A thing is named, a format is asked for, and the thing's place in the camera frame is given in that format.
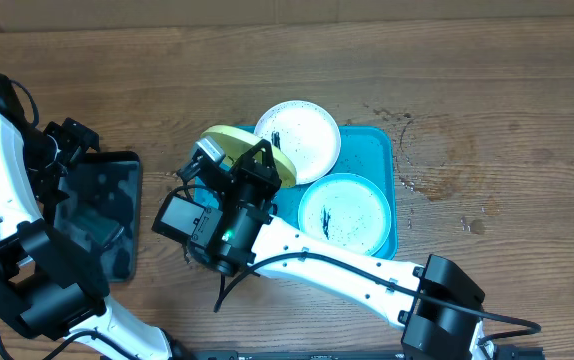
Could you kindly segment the white plate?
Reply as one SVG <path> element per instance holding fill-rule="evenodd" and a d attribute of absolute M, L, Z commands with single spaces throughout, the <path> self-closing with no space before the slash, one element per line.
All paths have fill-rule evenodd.
<path fill-rule="evenodd" d="M 296 184 L 317 181 L 331 171 L 341 150 L 341 136 L 334 118 L 321 106 L 303 100 L 274 105 L 257 122 L 254 134 L 276 140 L 293 163 Z"/>

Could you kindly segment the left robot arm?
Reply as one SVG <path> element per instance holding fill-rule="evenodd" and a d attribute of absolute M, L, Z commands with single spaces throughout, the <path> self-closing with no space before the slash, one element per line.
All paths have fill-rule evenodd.
<path fill-rule="evenodd" d="M 73 342 L 107 359 L 191 358 L 111 296 L 96 254 L 44 219 L 43 208 L 68 197 L 59 180 L 99 148 L 99 136 L 71 118 L 40 130 L 25 116 L 19 87 L 0 73 L 0 325 L 59 341 L 50 358 Z M 10 356 L 0 333 L 0 357 Z"/>

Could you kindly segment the yellow-green plate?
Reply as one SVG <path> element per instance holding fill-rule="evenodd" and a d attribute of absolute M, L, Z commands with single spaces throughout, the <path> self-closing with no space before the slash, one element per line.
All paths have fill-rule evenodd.
<path fill-rule="evenodd" d="M 211 126 L 201 134 L 201 137 L 210 137 L 224 151 L 223 163 L 226 168 L 231 168 L 243 153 L 262 140 L 253 133 L 228 125 Z M 278 147 L 271 144 L 271 149 L 278 175 L 282 181 L 281 187 L 294 187 L 297 175 L 295 165 Z"/>

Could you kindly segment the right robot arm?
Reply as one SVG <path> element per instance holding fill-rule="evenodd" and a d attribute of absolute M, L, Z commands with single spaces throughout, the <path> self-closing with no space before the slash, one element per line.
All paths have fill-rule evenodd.
<path fill-rule="evenodd" d="M 454 262 L 436 255 L 425 265 L 361 255 L 317 240 L 270 212 L 281 181 L 266 140 L 246 145 L 230 170 L 211 138 L 196 144 L 180 172 L 202 176 L 221 197 L 200 205 L 178 190 L 168 195 L 152 229 L 181 243 L 194 260 L 238 284 L 250 274 L 283 278 L 360 304 L 403 331 L 408 359 L 492 359 L 483 332 L 484 292 Z"/>

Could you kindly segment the green scrubbing sponge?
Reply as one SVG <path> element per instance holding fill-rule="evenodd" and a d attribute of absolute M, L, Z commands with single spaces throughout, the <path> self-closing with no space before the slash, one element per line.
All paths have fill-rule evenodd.
<path fill-rule="evenodd" d="M 70 217 L 70 223 L 102 247 L 109 246 L 124 231 L 124 227 L 116 220 L 105 217 L 90 207 L 78 208 Z"/>

